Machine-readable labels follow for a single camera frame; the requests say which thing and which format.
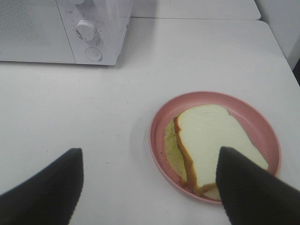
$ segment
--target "microwave door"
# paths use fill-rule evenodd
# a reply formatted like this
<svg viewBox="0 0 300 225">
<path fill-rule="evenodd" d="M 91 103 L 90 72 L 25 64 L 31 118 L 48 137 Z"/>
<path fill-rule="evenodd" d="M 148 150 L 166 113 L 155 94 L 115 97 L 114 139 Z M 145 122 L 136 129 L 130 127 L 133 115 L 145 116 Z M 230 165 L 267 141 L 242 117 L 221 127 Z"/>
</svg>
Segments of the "microwave door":
<svg viewBox="0 0 300 225">
<path fill-rule="evenodd" d="M 0 60 L 75 63 L 55 0 L 0 0 Z"/>
</svg>

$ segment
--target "microwave knob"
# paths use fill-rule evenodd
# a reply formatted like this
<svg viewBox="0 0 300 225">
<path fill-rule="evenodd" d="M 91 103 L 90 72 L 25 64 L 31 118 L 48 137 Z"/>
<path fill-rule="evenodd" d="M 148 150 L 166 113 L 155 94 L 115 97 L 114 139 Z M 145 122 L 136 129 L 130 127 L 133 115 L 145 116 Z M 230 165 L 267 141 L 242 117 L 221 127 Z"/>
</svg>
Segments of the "microwave knob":
<svg viewBox="0 0 300 225">
<path fill-rule="evenodd" d="M 84 41 L 91 41 L 97 36 L 97 28 L 92 21 L 81 20 L 76 26 L 77 36 Z"/>
<path fill-rule="evenodd" d="M 69 2 L 75 4 L 75 5 L 79 5 L 84 3 L 85 0 L 69 0 Z"/>
</svg>

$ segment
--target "microwave dial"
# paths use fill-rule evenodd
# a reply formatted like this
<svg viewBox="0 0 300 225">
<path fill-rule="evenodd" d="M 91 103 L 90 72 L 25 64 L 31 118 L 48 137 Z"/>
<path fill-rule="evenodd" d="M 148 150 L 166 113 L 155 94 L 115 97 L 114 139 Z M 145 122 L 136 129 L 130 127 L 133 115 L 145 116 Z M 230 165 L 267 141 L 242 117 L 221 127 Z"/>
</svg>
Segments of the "microwave dial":
<svg viewBox="0 0 300 225">
<path fill-rule="evenodd" d="M 95 24 L 90 20 L 80 20 L 76 25 L 77 36 L 84 41 L 91 41 L 98 36 Z"/>
</svg>

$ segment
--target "wall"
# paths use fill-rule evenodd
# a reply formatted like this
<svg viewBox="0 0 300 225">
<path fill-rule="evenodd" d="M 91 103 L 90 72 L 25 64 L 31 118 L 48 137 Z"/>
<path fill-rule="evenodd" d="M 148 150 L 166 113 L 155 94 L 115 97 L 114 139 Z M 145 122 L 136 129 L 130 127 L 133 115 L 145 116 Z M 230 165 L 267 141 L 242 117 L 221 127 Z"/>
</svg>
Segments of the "wall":
<svg viewBox="0 0 300 225">
<path fill-rule="evenodd" d="M 300 0 L 255 0 L 291 69 L 300 57 Z"/>
</svg>

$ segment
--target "bread crust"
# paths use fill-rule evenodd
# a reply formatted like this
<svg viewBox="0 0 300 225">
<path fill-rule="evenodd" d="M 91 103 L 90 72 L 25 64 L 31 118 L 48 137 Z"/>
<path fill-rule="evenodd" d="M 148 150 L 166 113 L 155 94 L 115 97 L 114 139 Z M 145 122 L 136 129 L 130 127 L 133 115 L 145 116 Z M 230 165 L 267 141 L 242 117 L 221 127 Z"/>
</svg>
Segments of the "bread crust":
<svg viewBox="0 0 300 225">
<path fill-rule="evenodd" d="M 182 144 L 181 138 L 180 138 L 180 135 L 179 135 L 181 129 L 178 125 L 178 116 L 175 117 L 173 119 L 173 121 L 174 121 L 174 129 L 175 129 L 175 134 L 176 134 L 176 139 L 177 139 L 177 145 L 178 145 L 178 148 L 180 149 L 180 151 L 182 153 L 183 161 L 184 161 L 184 167 L 185 167 L 186 172 L 187 172 L 187 186 L 195 194 L 202 195 L 203 193 L 215 188 L 217 186 L 217 184 L 214 182 L 214 183 L 210 183 L 210 184 L 205 184 L 202 187 L 199 187 L 197 185 L 197 175 L 196 175 L 196 171 L 194 169 L 194 162 L 193 162 L 191 156 L 189 155 L 188 151 L 186 150 L 186 148 Z"/>
</svg>

